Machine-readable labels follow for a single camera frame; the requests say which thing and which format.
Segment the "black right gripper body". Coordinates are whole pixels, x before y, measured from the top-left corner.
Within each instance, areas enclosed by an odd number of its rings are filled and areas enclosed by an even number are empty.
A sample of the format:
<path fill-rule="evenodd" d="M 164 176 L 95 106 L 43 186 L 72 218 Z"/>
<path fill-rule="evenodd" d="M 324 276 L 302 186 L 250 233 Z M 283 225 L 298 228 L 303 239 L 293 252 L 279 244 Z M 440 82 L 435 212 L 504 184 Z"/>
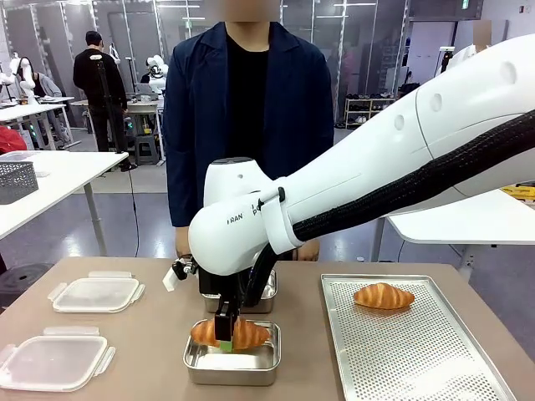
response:
<path fill-rule="evenodd" d="M 249 267 L 230 276 L 211 274 L 203 268 L 198 269 L 199 292 L 204 295 L 223 296 L 224 300 L 245 297 L 252 268 Z"/>

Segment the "person's right hand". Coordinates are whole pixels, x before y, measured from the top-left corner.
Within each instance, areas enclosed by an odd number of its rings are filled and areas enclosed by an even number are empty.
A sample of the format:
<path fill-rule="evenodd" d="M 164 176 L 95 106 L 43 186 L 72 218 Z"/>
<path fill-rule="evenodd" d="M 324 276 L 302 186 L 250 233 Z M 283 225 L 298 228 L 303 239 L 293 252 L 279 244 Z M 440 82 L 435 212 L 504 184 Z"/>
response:
<path fill-rule="evenodd" d="M 175 228 L 175 249 L 178 257 L 187 256 L 191 254 L 189 246 L 189 227 L 176 227 Z"/>

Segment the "person's left hand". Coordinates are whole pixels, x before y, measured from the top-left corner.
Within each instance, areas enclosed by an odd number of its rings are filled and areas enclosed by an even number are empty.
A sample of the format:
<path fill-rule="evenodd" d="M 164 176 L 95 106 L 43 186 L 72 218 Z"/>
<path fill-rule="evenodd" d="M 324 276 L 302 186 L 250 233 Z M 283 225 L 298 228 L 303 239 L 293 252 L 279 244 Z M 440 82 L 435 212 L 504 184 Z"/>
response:
<path fill-rule="evenodd" d="M 319 252 L 320 241 L 318 239 L 306 241 L 293 251 L 293 260 L 316 262 L 318 260 Z"/>

